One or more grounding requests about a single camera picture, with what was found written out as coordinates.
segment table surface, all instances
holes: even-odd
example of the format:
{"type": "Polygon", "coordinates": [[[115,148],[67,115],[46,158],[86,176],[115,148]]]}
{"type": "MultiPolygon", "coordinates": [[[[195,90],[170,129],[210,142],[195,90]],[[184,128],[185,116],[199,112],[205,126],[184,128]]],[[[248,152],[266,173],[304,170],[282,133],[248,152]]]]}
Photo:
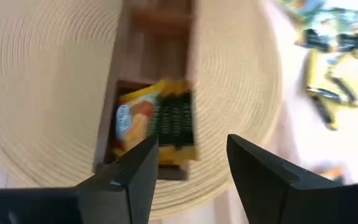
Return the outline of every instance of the table surface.
{"type": "MultiPolygon", "coordinates": [[[[358,7],[356,0],[341,2],[351,2],[352,7],[358,7]]],[[[296,33],[284,13],[269,1],[263,4],[275,30],[285,99],[277,131],[266,148],[307,169],[341,164],[345,168],[346,182],[358,182],[358,118],[346,129],[329,131],[325,128],[301,90],[303,62],[308,51],[293,45],[296,33]]],[[[7,178],[0,170],[0,187],[6,187],[7,178]]],[[[232,187],[207,205],[151,223],[247,223],[247,219],[238,194],[232,187]]]]}

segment woven placemat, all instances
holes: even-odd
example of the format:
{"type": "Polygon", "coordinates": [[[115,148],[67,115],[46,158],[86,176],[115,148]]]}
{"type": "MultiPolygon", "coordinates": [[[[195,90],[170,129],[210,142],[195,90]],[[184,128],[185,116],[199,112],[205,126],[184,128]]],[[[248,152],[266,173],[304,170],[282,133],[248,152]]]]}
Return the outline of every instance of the woven placemat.
{"type": "MultiPolygon", "coordinates": [[[[91,175],[118,0],[0,0],[0,166],[16,187],[91,175]]],[[[281,68],[258,1],[200,1],[190,73],[200,161],[187,182],[158,181],[151,218],[205,203],[231,184],[226,136],[264,145],[281,68]]]]}

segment wooden box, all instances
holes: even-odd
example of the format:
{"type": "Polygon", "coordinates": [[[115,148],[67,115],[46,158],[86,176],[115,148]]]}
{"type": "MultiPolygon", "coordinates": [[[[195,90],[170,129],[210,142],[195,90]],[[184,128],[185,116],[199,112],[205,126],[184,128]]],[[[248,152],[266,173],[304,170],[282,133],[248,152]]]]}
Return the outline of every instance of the wooden box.
{"type": "MultiPolygon", "coordinates": [[[[99,125],[94,171],[112,163],[117,98],[162,78],[186,78],[193,24],[190,0],[123,1],[99,125]]],[[[159,179],[185,180],[188,164],[160,166],[159,179]]]]}

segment round placemat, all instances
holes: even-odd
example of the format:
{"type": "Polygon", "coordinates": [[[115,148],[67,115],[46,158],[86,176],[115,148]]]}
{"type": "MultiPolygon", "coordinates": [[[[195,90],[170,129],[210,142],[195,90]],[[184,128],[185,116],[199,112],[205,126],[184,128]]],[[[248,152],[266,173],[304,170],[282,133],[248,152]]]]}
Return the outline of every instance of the round placemat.
{"type": "MultiPolygon", "coordinates": [[[[9,187],[75,185],[91,175],[121,2],[0,0],[0,166],[9,187]]],[[[281,68],[258,1],[200,1],[191,52],[200,161],[158,181],[151,218],[231,185],[227,134],[263,146],[281,103],[281,68]]]]}

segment wooden tray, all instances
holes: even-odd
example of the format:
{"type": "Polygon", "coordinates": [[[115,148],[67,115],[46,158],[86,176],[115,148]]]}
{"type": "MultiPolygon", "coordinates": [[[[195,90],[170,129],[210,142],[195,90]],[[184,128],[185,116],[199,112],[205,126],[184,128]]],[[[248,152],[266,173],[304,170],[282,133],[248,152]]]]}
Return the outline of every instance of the wooden tray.
{"type": "MultiPolygon", "coordinates": [[[[106,86],[94,168],[116,159],[117,98],[162,78],[186,78],[193,23],[189,0],[123,1],[106,86]]],[[[185,180],[188,164],[160,166],[158,178],[185,180]]]]}

